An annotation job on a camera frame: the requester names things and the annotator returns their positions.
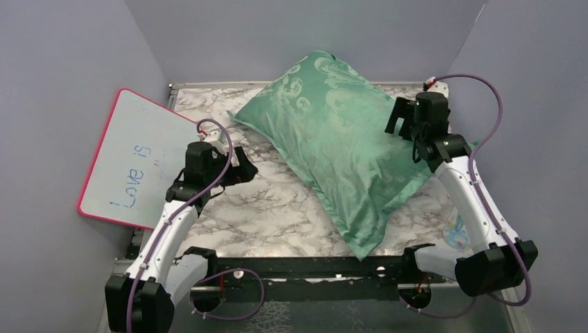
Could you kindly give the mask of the green patterned pillowcase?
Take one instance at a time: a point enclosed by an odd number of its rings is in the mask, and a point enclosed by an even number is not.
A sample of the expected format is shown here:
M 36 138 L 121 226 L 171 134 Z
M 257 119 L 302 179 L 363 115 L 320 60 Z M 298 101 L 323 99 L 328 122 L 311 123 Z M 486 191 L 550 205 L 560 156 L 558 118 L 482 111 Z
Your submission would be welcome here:
M 445 246 L 452 205 L 413 146 L 385 132 L 395 98 L 325 51 L 314 51 L 231 114 L 263 135 L 318 197 L 327 228 L 317 255 L 394 255 Z

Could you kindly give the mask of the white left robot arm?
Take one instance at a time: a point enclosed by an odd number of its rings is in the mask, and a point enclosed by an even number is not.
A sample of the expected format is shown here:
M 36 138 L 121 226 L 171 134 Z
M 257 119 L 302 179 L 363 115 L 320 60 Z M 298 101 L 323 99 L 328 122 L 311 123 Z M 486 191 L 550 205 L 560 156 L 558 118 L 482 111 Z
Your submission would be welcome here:
M 112 275 L 105 285 L 111 332 L 168 332 L 176 305 L 196 285 L 203 287 L 196 309 L 204 314 L 224 296 L 215 250 L 192 246 L 181 255 L 177 252 L 212 199 L 211 190 L 250 182 L 258 169 L 242 147 L 222 153 L 209 142 L 188 144 L 184 161 L 145 247 L 123 275 Z

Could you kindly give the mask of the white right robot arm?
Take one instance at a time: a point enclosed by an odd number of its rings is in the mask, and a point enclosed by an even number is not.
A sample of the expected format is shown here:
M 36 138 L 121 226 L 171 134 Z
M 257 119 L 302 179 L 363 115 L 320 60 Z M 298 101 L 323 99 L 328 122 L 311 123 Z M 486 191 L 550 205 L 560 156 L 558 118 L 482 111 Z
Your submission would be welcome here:
M 398 132 L 413 144 L 413 161 L 425 161 L 449 193 L 461 216 L 473 255 L 461 257 L 433 244 L 404 250 L 401 276 L 417 282 L 435 273 L 458 283 L 475 297 L 518 287 L 538 256 L 533 241 L 523 241 L 490 198 L 466 139 L 449 132 L 447 98 L 420 92 L 415 100 L 395 101 L 385 132 Z

